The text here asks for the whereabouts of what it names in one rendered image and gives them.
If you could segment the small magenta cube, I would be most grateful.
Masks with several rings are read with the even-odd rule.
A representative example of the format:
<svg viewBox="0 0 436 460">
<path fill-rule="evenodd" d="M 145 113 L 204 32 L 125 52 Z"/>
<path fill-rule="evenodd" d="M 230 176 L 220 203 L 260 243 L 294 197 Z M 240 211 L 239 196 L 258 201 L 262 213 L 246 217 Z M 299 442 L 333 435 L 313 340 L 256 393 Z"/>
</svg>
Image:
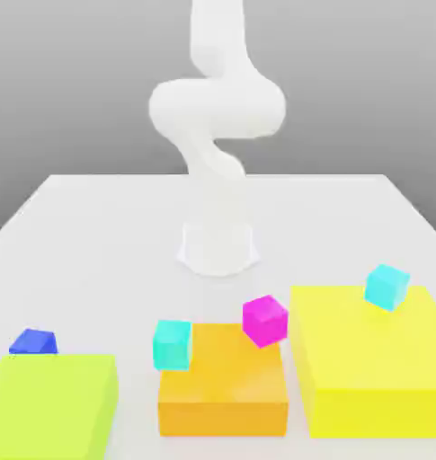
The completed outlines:
<svg viewBox="0 0 436 460">
<path fill-rule="evenodd" d="M 272 295 L 243 304 L 243 332 L 258 348 L 265 348 L 288 336 L 289 311 Z"/>
</svg>

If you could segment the small cyan cube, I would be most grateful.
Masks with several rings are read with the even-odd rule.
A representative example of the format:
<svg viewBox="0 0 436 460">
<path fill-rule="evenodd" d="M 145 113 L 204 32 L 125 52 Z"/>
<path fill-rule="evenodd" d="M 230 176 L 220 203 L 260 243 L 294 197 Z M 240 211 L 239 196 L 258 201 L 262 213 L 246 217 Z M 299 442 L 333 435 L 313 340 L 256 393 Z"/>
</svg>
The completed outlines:
<svg viewBox="0 0 436 460">
<path fill-rule="evenodd" d="M 410 274 L 379 264 L 366 279 L 364 299 L 386 311 L 394 311 L 404 300 Z"/>
</svg>

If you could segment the large orange box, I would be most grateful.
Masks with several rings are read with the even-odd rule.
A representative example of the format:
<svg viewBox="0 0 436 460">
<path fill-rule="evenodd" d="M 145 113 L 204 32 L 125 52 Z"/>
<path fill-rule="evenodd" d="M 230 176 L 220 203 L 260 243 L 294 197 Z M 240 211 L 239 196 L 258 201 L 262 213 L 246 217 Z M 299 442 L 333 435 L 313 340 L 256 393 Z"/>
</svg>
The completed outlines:
<svg viewBox="0 0 436 460">
<path fill-rule="evenodd" d="M 238 323 L 195 323 L 187 371 L 164 371 L 157 399 L 163 437 L 283 437 L 289 397 L 274 343 L 259 348 Z"/>
</svg>

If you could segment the large yellow box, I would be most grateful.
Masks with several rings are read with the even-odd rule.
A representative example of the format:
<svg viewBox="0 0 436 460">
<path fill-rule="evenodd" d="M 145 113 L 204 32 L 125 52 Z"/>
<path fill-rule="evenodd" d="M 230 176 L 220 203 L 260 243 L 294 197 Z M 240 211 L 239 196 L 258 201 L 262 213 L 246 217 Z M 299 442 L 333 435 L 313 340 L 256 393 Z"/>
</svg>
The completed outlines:
<svg viewBox="0 0 436 460">
<path fill-rule="evenodd" d="M 393 312 L 362 286 L 294 286 L 289 339 L 312 438 L 436 438 L 436 302 Z"/>
</svg>

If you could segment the small turquoise cube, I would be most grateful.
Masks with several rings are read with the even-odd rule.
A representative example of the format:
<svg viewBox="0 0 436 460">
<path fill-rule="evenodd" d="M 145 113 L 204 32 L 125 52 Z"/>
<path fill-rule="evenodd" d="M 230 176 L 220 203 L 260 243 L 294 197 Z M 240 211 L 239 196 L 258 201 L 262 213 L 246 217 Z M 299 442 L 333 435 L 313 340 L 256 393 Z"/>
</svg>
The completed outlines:
<svg viewBox="0 0 436 460">
<path fill-rule="evenodd" d="M 188 371 L 191 364 L 191 333 L 191 322 L 159 320 L 153 338 L 155 369 Z"/>
</svg>

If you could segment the large lime green box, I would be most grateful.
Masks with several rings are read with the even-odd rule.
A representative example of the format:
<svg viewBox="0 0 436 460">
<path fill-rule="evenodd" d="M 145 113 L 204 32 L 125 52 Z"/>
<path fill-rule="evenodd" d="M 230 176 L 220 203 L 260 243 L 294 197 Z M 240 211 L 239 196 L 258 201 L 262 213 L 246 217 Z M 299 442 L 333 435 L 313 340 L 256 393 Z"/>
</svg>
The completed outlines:
<svg viewBox="0 0 436 460">
<path fill-rule="evenodd" d="M 0 360 L 0 460 L 105 460 L 119 398 L 102 354 Z"/>
</svg>

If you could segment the small blue cube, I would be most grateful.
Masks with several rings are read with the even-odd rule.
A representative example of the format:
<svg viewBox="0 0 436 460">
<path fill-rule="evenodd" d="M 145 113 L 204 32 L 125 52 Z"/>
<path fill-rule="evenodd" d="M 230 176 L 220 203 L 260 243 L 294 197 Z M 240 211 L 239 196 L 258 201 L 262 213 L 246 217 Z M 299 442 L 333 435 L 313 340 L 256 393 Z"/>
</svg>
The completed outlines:
<svg viewBox="0 0 436 460">
<path fill-rule="evenodd" d="M 53 332 L 25 329 L 9 347 L 10 354 L 58 354 Z"/>
</svg>

